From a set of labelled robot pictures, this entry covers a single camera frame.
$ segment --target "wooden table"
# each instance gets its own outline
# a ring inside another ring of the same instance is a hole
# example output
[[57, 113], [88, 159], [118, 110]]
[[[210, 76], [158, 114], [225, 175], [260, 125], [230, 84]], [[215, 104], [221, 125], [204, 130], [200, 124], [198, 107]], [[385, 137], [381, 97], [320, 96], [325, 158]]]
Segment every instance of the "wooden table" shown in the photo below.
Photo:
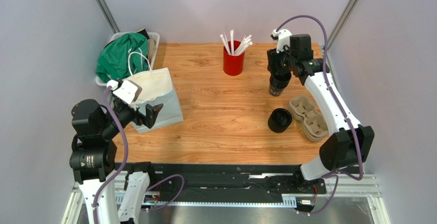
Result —
[[[227, 164], [302, 164], [319, 154], [325, 141], [311, 142], [293, 120], [283, 133], [267, 126], [271, 112], [287, 108], [291, 98], [311, 94], [293, 77], [278, 96], [268, 92], [266, 51], [276, 44], [254, 44], [238, 76], [223, 72], [222, 44], [160, 44], [155, 69], [168, 67], [184, 121], [148, 133], [126, 127], [128, 161]], [[314, 57], [322, 57], [313, 44]], [[123, 141], [116, 161], [123, 159]]]

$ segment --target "gray wall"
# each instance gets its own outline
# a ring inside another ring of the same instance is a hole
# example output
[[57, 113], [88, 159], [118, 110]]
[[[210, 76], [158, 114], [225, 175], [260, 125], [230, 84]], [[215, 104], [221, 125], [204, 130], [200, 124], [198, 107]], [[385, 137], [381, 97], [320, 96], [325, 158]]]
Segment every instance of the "gray wall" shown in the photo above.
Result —
[[[310, 14], [331, 32], [348, 0], [106, 0], [122, 31], [145, 27], [164, 42], [221, 42], [219, 34], [236, 30], [238, 39], [272, 42], [272, 30], [291, 16]], [[317, 24], [299, 19], [288, 25], [293, 34], [309, 33], [322, 42]]]
[[94, 0], [0, 0], [0, 222], [60, 223], [74, 179], [70, 111], [102, 101], [111, 31]]
[[361, 0], [331, 51], [392, 223], [435, 223], [437, 0]]

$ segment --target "red cup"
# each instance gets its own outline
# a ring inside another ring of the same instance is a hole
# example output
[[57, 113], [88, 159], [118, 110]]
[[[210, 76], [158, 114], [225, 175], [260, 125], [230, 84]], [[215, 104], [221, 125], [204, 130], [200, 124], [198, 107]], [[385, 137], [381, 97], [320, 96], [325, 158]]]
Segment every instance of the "red cup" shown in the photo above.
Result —
[[[234, 40], [234, 50], [240, 46], [241, 42]], [[231, 50], [231, 41], [228, 41], [229, 51]], [[239, 75], [243, 71], [244, 52], [239, 56], [231, 56], [223, 46], [223, 71], [228, 75]]]

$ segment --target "white basket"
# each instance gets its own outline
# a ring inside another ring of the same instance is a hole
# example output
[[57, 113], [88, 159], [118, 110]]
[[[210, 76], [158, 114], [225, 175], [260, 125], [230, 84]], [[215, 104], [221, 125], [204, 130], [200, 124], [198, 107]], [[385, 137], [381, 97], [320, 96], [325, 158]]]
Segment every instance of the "white basket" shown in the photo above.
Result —
[[[123, 34], [126, 34], [126, 33], [136, 33], [136, 32], [121, 32], [121, 33], [116, 33], [116, 34], [114, 34], [111, 37], [109, 42], [112, 42], [113, 40], [120, 38]], [[149, 59], [150, 65], [151, 65], [151, 69], [153, 69], [153, 65], [155, 64], [156, 53], [158, 52], [158, 46], [160, 44], [160, 34], [159, 33], [154, 33], [154, 32], [147, 32], [147, 34], [149, 35], [150, 38], [152, 38], [152, 39], [154, 39], [156, 41], [156, 43], [155, 43], [155, 47], [156, 47], [155, 53], [153, 54], [152, 59]], [[101, 86], [101, 87], [105, 87], [106, 86], [106, 83], [104, 83], [98, 76], [95, 77], [95, 83], [98, 86]]]

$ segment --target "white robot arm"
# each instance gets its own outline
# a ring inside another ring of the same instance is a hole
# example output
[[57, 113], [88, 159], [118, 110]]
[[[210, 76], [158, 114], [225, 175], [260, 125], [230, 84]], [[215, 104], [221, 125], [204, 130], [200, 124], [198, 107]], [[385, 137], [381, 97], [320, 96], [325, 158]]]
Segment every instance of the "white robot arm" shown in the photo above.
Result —
[[[146, 105], [146, 114], [141, 114], [134, 103], [141, 87], [128, 80], [112, 80], [108, 85], [112, 86], [115, 96], [113, 109], [122, 128], [130, 122], [153, 127], [163, 104], [154, 107]], [[119, 129], [109, 113], [103, 112], [102, 107], [110, 108], [99, 105], [95, 100], [86, 99], [76, 104], [71, 111], [71, 123], [77, 132], [71, 145], [73, 152], [70, 157], [74, 180], [79, 183], [85, 197], [91, 224], [97, 224], [94, 221], [94, 211], [99, 224], [138, 223], [144, 193], [149, 187], [150, 175], [154, 175], [153, 166], [149, 162], [132, 165], [126, 178], [126, 194], [117, 211], [114, 181], [110, 179], [116, 172], [117, 147], [112, 139], [119, 133]]]
[[301, 84], [317, 102], [330, 135], [321, 146], [319, 156], [300, 166], [296, 172], [298, 177], [296, 184], [311, 185], [312, 180], [319, 179], [329, 172], [358, 164], [352, 131], [328, 86], [332, 87], [357, 134], [364, 162], [373, 142], [374, 132], [370, 126], [363, 127], [350, 112], [334, 85], [328, 67], [326, 67], [328, 80], [326, 83], [323, 59], [314, 59], [311, 37], [308, 34], [292, 35], [288, 30], [283, 29], [279, 32], [273, 30], [272, 38], [278, 40], [278, 44], [276, 49], [267, 51], [268, 70], [275, 79], [284, 80], [285, 76], [290, 76], [290, 72], [300, 79]]

